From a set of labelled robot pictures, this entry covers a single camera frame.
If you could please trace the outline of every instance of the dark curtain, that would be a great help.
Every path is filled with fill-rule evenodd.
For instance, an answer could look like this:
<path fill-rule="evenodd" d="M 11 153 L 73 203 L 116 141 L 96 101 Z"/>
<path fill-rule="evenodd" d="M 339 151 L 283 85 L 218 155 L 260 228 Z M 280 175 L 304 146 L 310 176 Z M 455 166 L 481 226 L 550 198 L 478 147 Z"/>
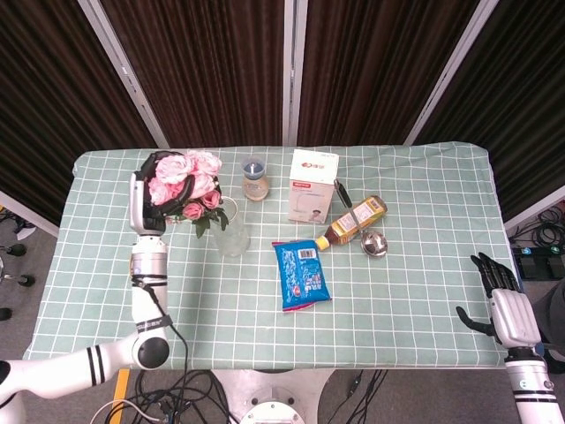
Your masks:
<path fill-rule="evenodd" d="M 79 5 L 0 2 L 0 190 L 59 225 L 74 161 L 155 144 Z"/>
<path fill-rule="evenodd" d="M 174 148 L 280 145 L 284 0 L 102 0 Z"/>
<path fill-rule="evenodd" d="M 499 3 L 416 140 L 486 148 L 505 221 L 565 186 L 565 3 Z"/>
<path fill-rule="evenodd" d="M 310 0 L 298 145 L 403 143 L 477 3 Z"/>

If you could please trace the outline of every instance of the blue plastic package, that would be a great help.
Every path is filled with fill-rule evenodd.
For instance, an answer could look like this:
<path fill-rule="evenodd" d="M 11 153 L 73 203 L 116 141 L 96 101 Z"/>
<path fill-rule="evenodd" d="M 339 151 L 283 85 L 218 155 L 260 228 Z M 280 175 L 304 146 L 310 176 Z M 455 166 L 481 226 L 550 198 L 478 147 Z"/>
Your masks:
<path fill-rule="evenodd" d="M 313 240 L 273 243 L 281 273 L 282 310 L 295 311 L 330 300 L 318 247 Z"/>

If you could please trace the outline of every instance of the sauce bottle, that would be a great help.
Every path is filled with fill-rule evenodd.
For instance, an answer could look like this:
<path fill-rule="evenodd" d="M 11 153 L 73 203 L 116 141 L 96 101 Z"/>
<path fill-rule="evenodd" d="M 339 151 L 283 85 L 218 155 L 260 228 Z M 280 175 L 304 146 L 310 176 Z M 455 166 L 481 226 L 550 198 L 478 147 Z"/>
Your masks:
<path fill-rule="evenodd" d="M 364 201 L 355 206 L 353 211 L 361 224 L 365 228 L 387 213 L 387 205 L 379 196 L 369 196 Z M 326 233 L 318 237 L 316 245 L 319 250 L 325 250 L 329 245 L 344 245 L 353 239 L 358 232 L 358 228 L 349 212 L 332 222 Z"/>

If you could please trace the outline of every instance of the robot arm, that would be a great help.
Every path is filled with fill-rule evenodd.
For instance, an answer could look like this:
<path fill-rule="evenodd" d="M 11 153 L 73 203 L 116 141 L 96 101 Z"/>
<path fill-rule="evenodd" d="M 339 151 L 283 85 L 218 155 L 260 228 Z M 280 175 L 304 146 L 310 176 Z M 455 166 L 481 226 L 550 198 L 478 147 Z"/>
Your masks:
<path fill-rule="evenodd" d="M 138 233 L 132 249 L 132 318 L 137 331 L 113 343 L 98 344 L 50 360 L 0 360 L 0 422 L 25 422 L 22 390 L 58 398 L 108 381 L 121 367 L 155 369 L 169 357 L 167 315 L 167 247 L 161 240 L 164 215 L 179 207 L 192 190 L 185 185 L 179 200 L 151 205 L 147 181 L 158 161 L 173 152 L 152 154 L 130 181 L 130 226 Z"/>
<path fill-rule="evenodd" d="M 531 303 L 512 271 L 485 254 L 471 257 L 481 275 L 491 311 L 491 322 L 475 322 L 457 307 L 459 318 L 508 349 L 504 360 L 518 414 L 523 424 L 563 424 L 546 363 L 534 351 L 541 342 Z"/>

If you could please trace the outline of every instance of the black robotic finger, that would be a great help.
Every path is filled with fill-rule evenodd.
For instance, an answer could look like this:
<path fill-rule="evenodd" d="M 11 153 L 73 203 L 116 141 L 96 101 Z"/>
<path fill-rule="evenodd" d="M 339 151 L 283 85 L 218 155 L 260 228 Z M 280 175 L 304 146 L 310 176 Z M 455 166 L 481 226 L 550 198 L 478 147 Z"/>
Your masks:
<path fill-rule="evenodd" d="M 483 283 L 483 287 L 485 288 L 486 296 L 490 299 L 493 296 L 492 295 L 493 289 L 496 289 L 496 287 L 493 287 L 493 279 L 491 277 L 491 272 L 489 271 L 489 269 L 486 268 L 485 263 L 481 261 L 474 254 L 471 255 L 471 260 L 475 265 L 477 265 L 478 272 L 480 273 L 480 278 Z"/>
<path fill-rule="evenodd" d="M 516 292 L 522 292 L 512 271 L 501 263 L 499 263 L 498 266 L 501 267 L 502 280 L 504 281 L 505 288 Z"/>
<path fill-rule="evenodd" d="M 459 319 L 465 326 L 469 329 L 474 329 L 479 333 L 486 334 L 489 337 L 495 336 L 496 332 L 494 331 L 494 326 L 492 324 L 485 324 L 483 322 L 473 321 L 467 315 L 467 312 L 462 307 L 456 307 L 457 315 L 459 315 Z"/>
<path fill-rule="evenodd" d="M 491 258 L 483 254 L 478 253 L 478 257 L 485 264 L 486 273 L 488 274 L 491 286 L 494 289 L 504 289 L 504 283 L 502 282 L 501 270 L 498 267 L 498 263 L 493 261 Z"/>
<path fill-rule="evenodd" d="M 508 267 L 492 260 L 485 254 L 479 253 L 478 255 L 481 257 L 482 262 L 485 263 L 485 266 L 488 269 L 487 273 L 489 275 L 492 275 L 493 288 L 508 289 L 516 292 L 521 292 L 514 274 Z"/>

